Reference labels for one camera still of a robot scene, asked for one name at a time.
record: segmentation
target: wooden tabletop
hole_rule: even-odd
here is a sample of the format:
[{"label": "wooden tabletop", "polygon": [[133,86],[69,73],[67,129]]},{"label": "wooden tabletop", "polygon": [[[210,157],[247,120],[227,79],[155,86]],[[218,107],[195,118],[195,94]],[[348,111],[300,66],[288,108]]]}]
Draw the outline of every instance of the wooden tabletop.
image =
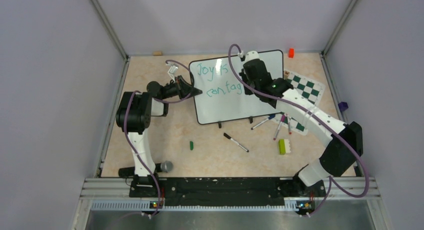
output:
[{"label": "wooden tabletop", "polygon": [[[146,91],[150,81],[164,85],[169,82],[165,60],[180,61],[186,66],[191,61],[221,57],[223,55],[186,55],[186,56],[147,56],[131,57],[123,92]],[[292,59],[284,55],[284,68],[323,83],[326,90],[317,105],[334,118],[337,112],[324,69],[318,53],[297,53]],[[189,81],[187,71],[179,68],[176,75],[183,75]],[[167,99],[176,101],[178,97]],[[282,128],[279,138],[289,139],[291,153],[279,155],[278,141],[273,141],[277,124],[271,121],[251,130],[263,117],[224,122],[219,129],[217,124],[199,125],[193,98],[169,105],[167,117],[152,117],[149,127],[149,142],[153,161],[171,161],[174,168],[161,176],[176,177],[259,177],[293,176],[303,166],[319,158],[324,151],[320,141],[309,132],[306,136],[288,134]],[[231,137],[250,150],[246,153],[223,136]],[[190,150],[190,141],[194,149]],[[118,176],[118,170],[134,166],[131,148],[122,130],[116,126],[112,130],[109,147],[101,175]],[[344,176],[354,176],[350,167]]]}]

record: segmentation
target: checkerboard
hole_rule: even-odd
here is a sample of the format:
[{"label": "checkerboard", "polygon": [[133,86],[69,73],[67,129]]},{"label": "checkerboard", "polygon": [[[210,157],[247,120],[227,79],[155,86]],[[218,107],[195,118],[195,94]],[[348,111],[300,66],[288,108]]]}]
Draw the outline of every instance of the checkerboard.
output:
[{"label": "checkerboard", "polygon": [[[326,89],[326,86],[323,83],[320,83],[316,80],[302,76],[296,72],[289,71],[284,69],[284,71],[289,72],[287,81],[290,82],[294,88],[308,101],[316,106],[320,103],[321,97]],[[281,114],[276,114],[275,118],[272,119],[273,122],[279,123],[281,119]],[[284,127],[288,128],[288,119],[285,118],[282,124]],[[307,135],[308,130],[305,127],[296,121],[294,118],[290,117],[290,127],[292,132],[297,132],[300,135]]]}]

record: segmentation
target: black marker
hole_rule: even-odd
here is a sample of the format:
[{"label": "black marker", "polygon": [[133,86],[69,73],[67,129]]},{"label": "black marker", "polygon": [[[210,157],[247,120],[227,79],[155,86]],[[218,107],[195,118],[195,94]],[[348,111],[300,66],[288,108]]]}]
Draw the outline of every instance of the black marker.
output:
[{"label": "black marker", "polygon": [[245,148],[244,146],[242,146],[240,143],[238,143],[236,140],[232,139],[228,134],[224,133],[224,136],[228,139],[230,139],[232,142],[234,142],[235,144],[237,144],[237,146],[241,147],[243,150],[245,150],[246,152],[249,152],[249,150],[247,148]]}]

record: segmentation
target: gray wall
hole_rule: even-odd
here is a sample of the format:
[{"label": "gray wall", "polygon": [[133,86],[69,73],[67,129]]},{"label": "gray wall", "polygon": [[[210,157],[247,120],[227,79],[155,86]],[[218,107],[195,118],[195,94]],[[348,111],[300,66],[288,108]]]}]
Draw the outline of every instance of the gray wall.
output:
[{"label": "gray wall", "polygon": [[362,0],[328,57],[395,229],[422,229],[424,0]]},{"label": "gray wall", "polygon": [[130,55],[322,50],[350,0],[99,0]]},{"label": "gray wall", "polygon": [[123,62],[88,0],[0,0],[1,229],[68,229]]}]

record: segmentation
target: green object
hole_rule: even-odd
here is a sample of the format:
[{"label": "green object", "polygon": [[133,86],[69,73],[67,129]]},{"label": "green object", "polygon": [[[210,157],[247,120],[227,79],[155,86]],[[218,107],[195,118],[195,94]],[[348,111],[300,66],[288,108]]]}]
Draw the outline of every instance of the green object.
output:
[{"label": "green object", "polygon": [[278,141],[278,149],[280,155],[285,155],[286,153],[290,153],[290,143],[287,139],[280,139]]}]

